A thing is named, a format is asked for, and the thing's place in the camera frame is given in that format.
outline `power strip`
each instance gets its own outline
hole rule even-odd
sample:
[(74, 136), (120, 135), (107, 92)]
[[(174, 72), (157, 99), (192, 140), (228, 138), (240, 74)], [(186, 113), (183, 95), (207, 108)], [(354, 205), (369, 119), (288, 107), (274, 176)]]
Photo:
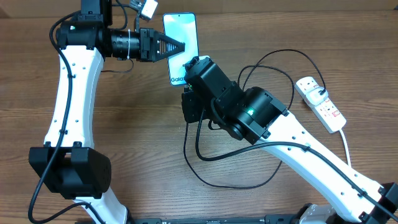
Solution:
[(300, 79), (295, 88), (329, 133), (341, 130), (347, 123), (347, 120), (329, 99), (328, 93), (319, 94), (323, 87), (319, 87), (312, 77)]

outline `phone screen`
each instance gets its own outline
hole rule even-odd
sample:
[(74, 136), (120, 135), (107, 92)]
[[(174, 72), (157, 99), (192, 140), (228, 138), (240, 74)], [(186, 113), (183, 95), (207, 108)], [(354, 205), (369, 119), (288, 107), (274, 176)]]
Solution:
[(168, 58), (170, 84), (184, 85), (183, 65), (194, 56), (199, 56), (197, 24), (194, 13), (170, 13), (163, 15), (165, 35), (185, 43), (185, 51)]

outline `wooden table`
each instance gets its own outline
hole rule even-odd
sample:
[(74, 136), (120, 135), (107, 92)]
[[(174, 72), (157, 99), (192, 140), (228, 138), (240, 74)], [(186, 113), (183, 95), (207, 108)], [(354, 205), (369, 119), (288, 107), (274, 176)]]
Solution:
[[(28, 223), (27, 208), (37, 174), (29, 148), (41, 146), (52, 119), (59, 62), (48, 32), (53, 19), (0, 20), (0, 223)], [(122, 17), (115, 17), (116, 25)], [(162, 30), (161, 17), (142, 26)], [(283, 48), (303, 50), (322, 71), (330, 97), (348, 120), (344, 128), (353, 167), (380, 183), (398, 182), (398, 12), (275, 12), (197, 16), (201, 55), (210, 55), (230, 79), (264, 54)], [(319, 77), (295, 53), (269, 57), (294, 80)], [(125, 70), (129, 62), (107, 58), (105, 69)], [(269, 90), (284, 103), (290, 82), (279, 73), (254, 72), (248, 86)], [(93, 132), (96, 150), (112, 162), (112, 189), (133, 216), (159, 218), (261, 217), (294, 213), (307, 202), (325, 199), (283, 164), (267, 185), (254, 190), (205, 186), (186, 165), (182, 88), (171, 87), (167, 61), (136, 63), (130, 74), (101, 74)], [(291, 112), (320, 142), (345, 161), (340, 135), (329, 134), (296, 92)], [(188, 159), (213, 184), (255, 185), (266, 180), (279, 160), (251, 151), (219, 162), (194, 153), (196, 124), (190, 125)], [(207, 156), (247, 146), (225, 131), (203, 128)], [(34, 216), (47, 218), (71, 204), (46, 187)], [(54, 223), (88, 218), (76, 208)]]

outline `white cable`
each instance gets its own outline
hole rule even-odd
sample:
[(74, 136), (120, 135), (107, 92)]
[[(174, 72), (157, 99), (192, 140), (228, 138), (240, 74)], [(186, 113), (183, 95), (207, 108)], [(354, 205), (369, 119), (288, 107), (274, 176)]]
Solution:
[(343, 132), (342, 129), (340, 129), (338, 131), (340, 132), (341, 138), (343, 139), (344, 149), (346, 150), (347, 164), (351, 167), (351, 159), (349, 158), (349, 152), (348, 152), (348, 145), (347, 145), (346, 136), (344, 135), (344, 132)]

